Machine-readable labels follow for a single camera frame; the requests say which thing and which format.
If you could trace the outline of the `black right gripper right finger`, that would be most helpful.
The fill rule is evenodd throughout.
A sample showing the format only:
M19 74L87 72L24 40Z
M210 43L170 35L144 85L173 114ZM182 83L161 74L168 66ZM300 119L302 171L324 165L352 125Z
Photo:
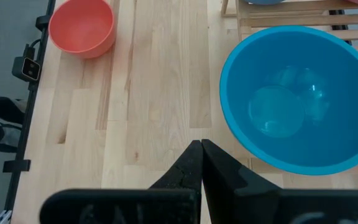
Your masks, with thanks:
M212 224L358 224L358 190L282 189L209 139L201 144Z

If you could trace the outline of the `orange bowl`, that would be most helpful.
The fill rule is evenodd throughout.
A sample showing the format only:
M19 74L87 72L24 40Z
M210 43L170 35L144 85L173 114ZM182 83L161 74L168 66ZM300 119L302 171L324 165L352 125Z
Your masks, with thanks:
M99 57L115 42L115 15L105 0L66 0L52 14L48 33L66 53Z

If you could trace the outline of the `cyan bowl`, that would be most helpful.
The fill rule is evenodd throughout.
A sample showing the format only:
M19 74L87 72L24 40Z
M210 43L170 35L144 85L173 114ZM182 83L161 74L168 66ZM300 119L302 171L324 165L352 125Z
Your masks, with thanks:
M358 51L318 29L258 31L229 54L219 84L229 129L278 169L328 175L358 165Z

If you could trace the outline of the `wooden slatted shelf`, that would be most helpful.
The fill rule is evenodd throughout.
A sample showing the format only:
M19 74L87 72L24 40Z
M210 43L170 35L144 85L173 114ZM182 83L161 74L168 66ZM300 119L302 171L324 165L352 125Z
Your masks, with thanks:
M237 21L239 39L276 26L308 26L342 39L358 51L358 0L283 0L269 5L222 0L221 16Z

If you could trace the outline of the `slate blue bowl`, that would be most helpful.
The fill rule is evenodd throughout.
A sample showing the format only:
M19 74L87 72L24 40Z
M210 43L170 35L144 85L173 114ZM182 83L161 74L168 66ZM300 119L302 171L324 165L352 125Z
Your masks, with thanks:
M244 0L244 1L256 5L274 5L284 2L285 0Z

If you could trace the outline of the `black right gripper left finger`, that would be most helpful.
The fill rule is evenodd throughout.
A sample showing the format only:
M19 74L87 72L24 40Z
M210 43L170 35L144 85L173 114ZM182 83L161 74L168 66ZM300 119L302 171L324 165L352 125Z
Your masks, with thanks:
M68 189L51 195L40 224L200 224L203 147L194 140L148 189Z

